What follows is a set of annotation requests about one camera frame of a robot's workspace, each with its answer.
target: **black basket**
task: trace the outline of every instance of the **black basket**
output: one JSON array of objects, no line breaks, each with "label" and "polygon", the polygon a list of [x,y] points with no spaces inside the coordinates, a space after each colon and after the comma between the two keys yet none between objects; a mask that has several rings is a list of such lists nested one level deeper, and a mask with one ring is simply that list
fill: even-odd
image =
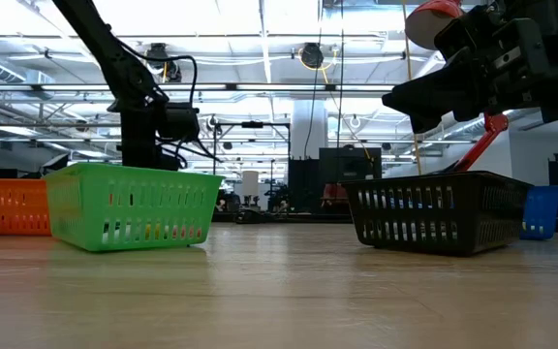
[{"label": "black basket", "polygon": [[470,255],[520,237],[530,184],[489,172],[344,182],[358,240]]}]

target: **desk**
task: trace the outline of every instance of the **desk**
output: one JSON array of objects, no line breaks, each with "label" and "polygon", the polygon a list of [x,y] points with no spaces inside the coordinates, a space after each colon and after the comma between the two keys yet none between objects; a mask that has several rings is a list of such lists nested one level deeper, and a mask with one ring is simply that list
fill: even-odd
[{"label": "desk", "polygon": [[558,236],[472,258],[349,225],[214,224],[200,247],[92,254],[0,237],[0,348],[558,348]]}]

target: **blue basket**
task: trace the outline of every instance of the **blue basket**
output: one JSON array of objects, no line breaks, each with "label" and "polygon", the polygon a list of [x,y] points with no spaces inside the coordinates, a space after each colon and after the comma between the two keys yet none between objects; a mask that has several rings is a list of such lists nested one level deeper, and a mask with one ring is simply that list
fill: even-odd
[{"label": "blue basket", "polygon": [[529,189],[522,220],[522,239],[549,239],[557,226],[558,185]]}]

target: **green basket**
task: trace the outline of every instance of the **green basket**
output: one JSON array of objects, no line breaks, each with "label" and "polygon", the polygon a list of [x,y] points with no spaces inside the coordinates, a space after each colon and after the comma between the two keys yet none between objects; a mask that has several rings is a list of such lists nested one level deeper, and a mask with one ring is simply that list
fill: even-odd
[{"label": "green basket", "polygon": [[222,179],[78,163],[45,177],[52,234],[88,251],[202,243]]}]

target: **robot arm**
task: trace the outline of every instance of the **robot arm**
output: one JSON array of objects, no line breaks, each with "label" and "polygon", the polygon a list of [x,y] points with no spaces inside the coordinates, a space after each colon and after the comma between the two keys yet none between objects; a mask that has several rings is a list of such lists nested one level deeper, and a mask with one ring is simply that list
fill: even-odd
[{"label": "robot arm", "polygon": [[383,103],[411,117],[413,131],[512,109],[558,120],[558,0],[498,0],[454,19],[435,38],[447,64],[393,88]]},{"label": "robot arm", "polygon": [[[121,115],[123,165],[164,170],[181,167],[176,158],[163,154],[156,133],[165,143],[199,141],[193,91],[189,103],[171,103],[152,74],[135,57],[140,55],[111,34],[110,26],[103,22],[91,0],[53,0],[53,3],[98,61],[115,97],[108,110]],[[190,56],[176,58],[192,59]]]}]

